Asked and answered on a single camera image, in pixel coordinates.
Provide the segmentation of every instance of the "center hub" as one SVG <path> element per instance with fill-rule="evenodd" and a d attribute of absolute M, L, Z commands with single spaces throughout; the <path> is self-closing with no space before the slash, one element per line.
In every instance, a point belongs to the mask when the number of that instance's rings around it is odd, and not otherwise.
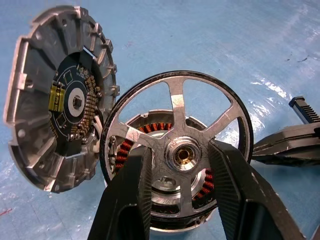
<path fill-rule="evenodd" d="M 166 163 L 173 169 L 184 172 L 192 169 L 201 157 L 196 140 L 188 136 L 170 141 L 165 151 Z"/>

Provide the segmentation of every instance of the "black clamp jaw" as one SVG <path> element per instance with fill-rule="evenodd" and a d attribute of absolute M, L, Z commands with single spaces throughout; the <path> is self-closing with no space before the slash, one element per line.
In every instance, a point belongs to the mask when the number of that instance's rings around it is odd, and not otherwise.
<path fill-rule="evenodd" d="M 147 147 L 130 152 L 126 166 L 104 190 L 88 240 L 148 240 L 152 155 Z"/>
<path fill-rule="evenodd" d="M 227 240 L 304 240 L 271 185 L 238 149 L 211 140 L 214 193 Z"/>
<path fill-rule="evenodd" d="M 303 96 L 294 97 L 289 106 L 304 124 L 286 127 L 257 142 L 252 159 L 291 167 L 320 165 L 320 116 Z"/>

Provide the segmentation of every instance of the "mounting hole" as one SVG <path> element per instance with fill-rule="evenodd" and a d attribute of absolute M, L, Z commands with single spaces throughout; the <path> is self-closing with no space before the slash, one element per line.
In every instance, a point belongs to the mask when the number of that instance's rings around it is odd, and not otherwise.
<path fill-rule="evenodd" d="M 27 88 L 32 88 L 34 86 L 34 82 L 31 79 L 27 79 L 25 81 L 25 85 Z"/>
<path fill-rule="evenodd" d="M 178 155 L 179 159 L 185 160 L 189 157 L 189 152 L 187 150 L 181 150 Z"/>
<path fill-rule="evenodd" d="M 43 162 L 43 161 L 41 161 L 40 163 L 39 163 L 39 168 L 40 169 L 43 169 L 45 167 L 45 163 Z"/>
<path fill-rule="evenodd" d="M 66 27 L 66 26 L 67 26 L 67 20 L 62 19 L 62 25 L 63 25 L 64 27 Z"/>
<path fill-rule="evenodd" d="M 26 136 L 25 130 L 20 129 L 20 130 L 18 131 L 18 137 L 19 137 L 19 138 L 24 138 L 25 136 Z"/>

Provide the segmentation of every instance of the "rotor spoke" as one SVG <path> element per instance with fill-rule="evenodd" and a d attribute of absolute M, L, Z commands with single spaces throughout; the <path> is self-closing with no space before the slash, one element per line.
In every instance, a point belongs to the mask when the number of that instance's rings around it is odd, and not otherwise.
<path fill-rule="evenodd" d="M 180 217 L 190 216 L 193 213 L 191 179 L 185 178 L 180 182 Z"/>
<path fill-rule="evenodd" d="M 238 104 L 232 103 L 231 106 L 219 116 L 219 118 L 209 127 L 203 130 L 206 138 L 212 139 L 218 133 L 222 132 L 233 120 L 241 116 L 241 108 Z"/>
<path fill-rule="evenodd" d="M 109 136 L 122 137 L 152 149 L 159 147 L 157 138 L 117 120 L 111 125 Z"/>
<path fill-rule="evenodd" d="M 201 158 L 201 160 L 198 162 L 196 167 L 197 167 L 199 172 L 202 171 L 203 169 L 210 169 L 211 166 L 210 166 L 210 162 L 209 162 L 209 159 L 208 159 L 208 155 L 207 156 L 203 156 Z"/>
<path fill-rule="evenodd" d="M 184 81 L 187 79 L 185 76 L 173 77 L 165 82 L 168 84 L 171 104 L 174 117 L 174 128 L 185 129 L 186 126 L 186 111 L 184 100 Z"/>

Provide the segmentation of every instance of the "blue table surface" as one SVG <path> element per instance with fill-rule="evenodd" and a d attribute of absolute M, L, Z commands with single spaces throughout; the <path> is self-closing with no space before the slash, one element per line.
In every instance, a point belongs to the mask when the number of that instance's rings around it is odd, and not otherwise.
<path fill-rule="evenodd" d="M 1 0 L 0 111 L 3 111 L 16 39 L 28 23 L 55 5 L 85 7 L 112 40 L 117 83 L 133 84 L 171 70 L 203 72 L 222 80 L 242 99 L 255 142 L 286 126 L 301 124 L 288 102 L 304 95 L 320 112 L 320 2 L 317 0 Z M 148 89 L 121 115 L 170 108 L 163 85 Z M 205 124 L 226 107 L 219 92 L 187 82 L 188 115 Z M 234 144 L 231 127 L 220 136 Z M 29 184 L 15 167 L 0 125 L 0 239 L 84 240 L 104 190 L 103 175 L 61 194 Z M 252 161 L 280 195 L 308 239 L 320 224 L 320 168 L 265 166 Z M 219 213 L 197 228 L 161 239 L 225 239 Z"/>

